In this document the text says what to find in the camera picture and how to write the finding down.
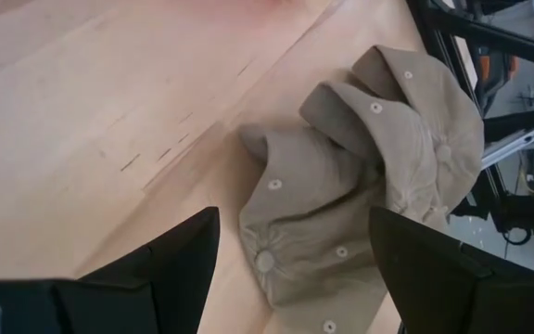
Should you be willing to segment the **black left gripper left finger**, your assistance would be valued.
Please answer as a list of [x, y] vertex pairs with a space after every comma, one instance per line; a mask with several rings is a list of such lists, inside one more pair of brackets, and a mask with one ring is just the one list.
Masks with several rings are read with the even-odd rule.
[[75, 281], [55, 283], [62, 334], [197, 334], [220, 241], [207, 207]]

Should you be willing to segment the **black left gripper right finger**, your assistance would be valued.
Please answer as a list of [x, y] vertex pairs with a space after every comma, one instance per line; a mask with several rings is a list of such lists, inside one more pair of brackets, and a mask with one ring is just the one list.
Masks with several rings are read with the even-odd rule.
[[405, 334], [534, 334], [534, 271], [381, 207], [371, 242]]

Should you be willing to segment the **beige cotton cap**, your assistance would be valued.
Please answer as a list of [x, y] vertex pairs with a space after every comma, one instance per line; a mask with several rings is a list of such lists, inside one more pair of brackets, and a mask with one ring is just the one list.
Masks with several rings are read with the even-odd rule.
[[383, 177], [313, 128], [248, 124], [239, 135], [264, 167], [239, 214], [273, 310], [264, 334], [366, 334], [387, 292], [368, 230]]
[[425, 53], [374, 45], [348, 81], [319, 83], [299, 113], [384, 175], [390, 210], [440, 232], [482, 170], [477, 108]]

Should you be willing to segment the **silver aluminium bar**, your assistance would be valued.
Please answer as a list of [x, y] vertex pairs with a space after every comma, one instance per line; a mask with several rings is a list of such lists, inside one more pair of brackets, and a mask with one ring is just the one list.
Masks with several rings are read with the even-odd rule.
[[481, 169], [486, 170], [533, 143], [534, 129], [519, 130], [499, 141], [489, 143], [484, 149]]

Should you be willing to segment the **orange black tool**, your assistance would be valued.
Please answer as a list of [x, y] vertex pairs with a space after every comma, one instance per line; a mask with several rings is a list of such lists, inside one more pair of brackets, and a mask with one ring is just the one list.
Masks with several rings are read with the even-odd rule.
[[499, 51], [480, 51], [477, 58], [477, 102], [488, 112], [497, 93], [509, 83], [518, 72], [517, 57]]

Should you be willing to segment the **black aluminium table frame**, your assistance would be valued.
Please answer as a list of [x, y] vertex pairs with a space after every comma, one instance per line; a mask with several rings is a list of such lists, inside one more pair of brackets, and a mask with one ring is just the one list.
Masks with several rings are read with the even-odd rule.
[[[484, 23], [477, 14], [484, 0], [465, 0], [468, 9], [453, 9], [441, 0], [405, 0], [413, 16], [426, 52], [439, 59], [451, 71], [459, 85], [472, 98], [481, 116], [486, 116], [477, 102], [477, 58], [480, 51], [499, 51], [534, 62], [534, 40], [515, 32]], [[485, 118], [484, 136], [492, 143], [519, 130], [534, 129], [534, 111]], [[534, 149], [534, 143], [525, 147]], [[492, 218], [496, 229], [506, 234], [512, 229], [534, 236], [534, 195], [516, 195], [504, 187], [497, 165], [483, 171], [469, 199], [455, 209], [457, 216]]]

